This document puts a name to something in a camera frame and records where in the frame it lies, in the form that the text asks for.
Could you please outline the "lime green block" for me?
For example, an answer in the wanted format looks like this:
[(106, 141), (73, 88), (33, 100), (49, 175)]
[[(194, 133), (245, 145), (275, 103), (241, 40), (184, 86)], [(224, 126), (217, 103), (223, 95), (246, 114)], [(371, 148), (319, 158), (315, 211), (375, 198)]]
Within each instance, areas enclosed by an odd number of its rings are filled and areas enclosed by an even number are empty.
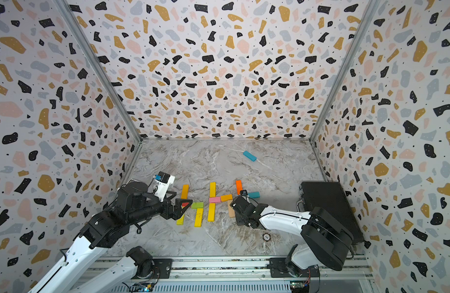
[(203, 202), (194, 202), (191, 205), (192, 209), (200, 209), (200, 208), (203, 208), (203, 207), (204, 207), (204, 203)]

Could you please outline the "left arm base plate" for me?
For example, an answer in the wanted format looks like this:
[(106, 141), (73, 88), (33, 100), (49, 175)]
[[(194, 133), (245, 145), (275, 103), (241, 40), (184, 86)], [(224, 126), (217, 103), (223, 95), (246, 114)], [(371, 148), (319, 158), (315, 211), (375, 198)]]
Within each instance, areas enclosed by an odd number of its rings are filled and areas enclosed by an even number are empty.
[(172, 269), (173, 259), (156, 258), (144, 261), (138, 266), (135, 277), (145, 280), (169, 279)]

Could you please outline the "teal long block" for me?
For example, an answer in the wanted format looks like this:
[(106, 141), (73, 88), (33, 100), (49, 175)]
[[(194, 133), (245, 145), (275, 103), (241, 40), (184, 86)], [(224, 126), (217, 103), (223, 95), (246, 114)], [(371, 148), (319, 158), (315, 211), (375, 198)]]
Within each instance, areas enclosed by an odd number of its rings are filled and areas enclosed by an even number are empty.
[(253, 154), (251, 154), (249, 151), (244, 151), (243, 155), (248, 158), (249, 160), (251, 160), (252, 162), (255, 162), (257, 160), (257, 157), (254, 156)]

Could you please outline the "orange-yellow long block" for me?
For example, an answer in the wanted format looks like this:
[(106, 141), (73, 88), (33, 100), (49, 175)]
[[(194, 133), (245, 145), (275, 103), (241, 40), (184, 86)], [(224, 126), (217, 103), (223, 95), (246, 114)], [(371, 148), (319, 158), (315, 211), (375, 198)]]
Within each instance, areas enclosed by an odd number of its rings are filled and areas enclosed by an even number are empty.
[(182, 193), (181, 193), (181, 199), (187, 199), (188, 198), (188, 193), (189, 193), (189, 185), (188, 184), (184, 184), (182, 187)]

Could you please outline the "yellow long block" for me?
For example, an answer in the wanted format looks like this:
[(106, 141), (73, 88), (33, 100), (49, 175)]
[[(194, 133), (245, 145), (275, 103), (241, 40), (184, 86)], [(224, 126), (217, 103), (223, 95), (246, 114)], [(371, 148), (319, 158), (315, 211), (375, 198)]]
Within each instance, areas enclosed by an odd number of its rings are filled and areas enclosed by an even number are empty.
[(216, 209), (216, 204), (215, 203), (210, 203), (209, 204), (208, 217), (207, 217), (207, 220), (209, 222), (214, 222), (215, 221), (215, 209)]

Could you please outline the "amber block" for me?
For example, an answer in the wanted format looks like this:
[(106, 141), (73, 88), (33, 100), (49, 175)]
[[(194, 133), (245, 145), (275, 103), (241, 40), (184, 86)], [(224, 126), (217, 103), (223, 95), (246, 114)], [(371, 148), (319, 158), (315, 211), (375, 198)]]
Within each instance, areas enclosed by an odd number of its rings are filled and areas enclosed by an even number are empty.
[(221, 196), (221, 201), (222, 201), (222, 202), (230, 201), (230, 200), (233, 200), (232, 194)]

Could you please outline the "pink block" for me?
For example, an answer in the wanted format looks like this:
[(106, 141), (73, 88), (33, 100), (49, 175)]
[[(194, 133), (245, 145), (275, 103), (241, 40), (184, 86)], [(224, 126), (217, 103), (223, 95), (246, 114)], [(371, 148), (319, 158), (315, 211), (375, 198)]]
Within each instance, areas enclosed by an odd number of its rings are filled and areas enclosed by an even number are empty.
[(211, 197), (211, 198), (209, 198), (209, 203), (217, 204), (217, 203), (221, 203), (221, 202), (222, 202), (222, 200), (221, 200), (220, 197)]

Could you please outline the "natural wood long block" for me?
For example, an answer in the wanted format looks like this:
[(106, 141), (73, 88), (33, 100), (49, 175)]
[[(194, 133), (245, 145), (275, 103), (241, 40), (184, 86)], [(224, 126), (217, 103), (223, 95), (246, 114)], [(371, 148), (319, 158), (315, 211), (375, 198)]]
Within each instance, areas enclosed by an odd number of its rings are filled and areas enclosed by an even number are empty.
[(233, 208), (231, 207), (231, 204), (229, 203), (228, 205), (228, 211), (229, 211), (229, 217), (230, 218), (235, 218), (235, 211), (233, 210)]

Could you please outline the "teal small block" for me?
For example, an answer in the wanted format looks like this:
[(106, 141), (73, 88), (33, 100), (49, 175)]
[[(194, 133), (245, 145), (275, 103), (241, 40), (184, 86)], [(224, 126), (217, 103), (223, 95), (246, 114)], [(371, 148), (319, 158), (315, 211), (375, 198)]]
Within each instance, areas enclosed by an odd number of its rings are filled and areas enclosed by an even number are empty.
[(251, 192), (248, 194), (248, 197), (251, 199), (258, 199), (258, 198), (260, 198), (260, 193), (259, 192)]

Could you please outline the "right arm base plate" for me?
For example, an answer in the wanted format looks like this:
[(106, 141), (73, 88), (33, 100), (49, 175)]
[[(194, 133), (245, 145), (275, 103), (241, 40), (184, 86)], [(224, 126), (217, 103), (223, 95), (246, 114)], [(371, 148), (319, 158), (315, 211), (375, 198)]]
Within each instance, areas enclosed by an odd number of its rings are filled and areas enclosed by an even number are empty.
[(272, 278), (310, 278), (319, 277), (320, 271), (316, 266), (300, 269), (285, 258), (270, 258), (266, 267), (270, 270)]

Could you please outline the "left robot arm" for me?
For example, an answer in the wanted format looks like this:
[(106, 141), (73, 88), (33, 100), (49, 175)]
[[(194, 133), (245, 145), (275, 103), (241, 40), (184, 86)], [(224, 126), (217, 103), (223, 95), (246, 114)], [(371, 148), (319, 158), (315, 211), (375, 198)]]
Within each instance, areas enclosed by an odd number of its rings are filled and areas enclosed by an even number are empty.
[(127, 284), (132, 278), (157, 284), (169, 277), (171, 259), (156, 260), (141, 246), (130, 249), (112, 267), (77, 285), (85, 271), (116, 242), (135, 226), (142, 225), (156, 216), (166, 220), (178, 220), (190, 208), (193, 201), (177, 198), (168, 185), (159, 182), (150, 192), (149, 185), (131, 180), (117, 191), (116, 199), (102, 212), (93, 216), (80, 230), (73, 244), (61, 251), (62, 258), (30, 290), (32, 293), (103, 293), (118, 284)]

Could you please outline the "orange block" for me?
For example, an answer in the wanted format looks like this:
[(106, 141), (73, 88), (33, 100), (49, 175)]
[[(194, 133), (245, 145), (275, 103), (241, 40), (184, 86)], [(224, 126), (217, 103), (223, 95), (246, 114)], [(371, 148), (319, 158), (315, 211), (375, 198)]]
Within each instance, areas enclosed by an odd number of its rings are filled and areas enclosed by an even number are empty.
[(236, 180), (235, 185), (237, 188), (237, 195), (241, 195), (241, 192), (243, 190), (242, 182), (240, 180)]

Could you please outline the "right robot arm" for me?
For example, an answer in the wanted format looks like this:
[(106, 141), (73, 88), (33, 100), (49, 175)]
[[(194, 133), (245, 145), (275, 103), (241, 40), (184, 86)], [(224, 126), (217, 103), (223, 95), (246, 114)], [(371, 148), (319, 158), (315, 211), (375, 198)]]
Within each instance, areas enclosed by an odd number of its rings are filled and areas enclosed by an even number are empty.
[(351, 253), (352, 233), (322, 208), (286, 211), (262, 203), (253, 205), (242, 196), (232, 200), (230, 207), (238, 225), (283, 231), (303, 238), (304, 244), (295, 244), (284, 261), (284, 271), (294, 277), (321, 264), (341, 271)]

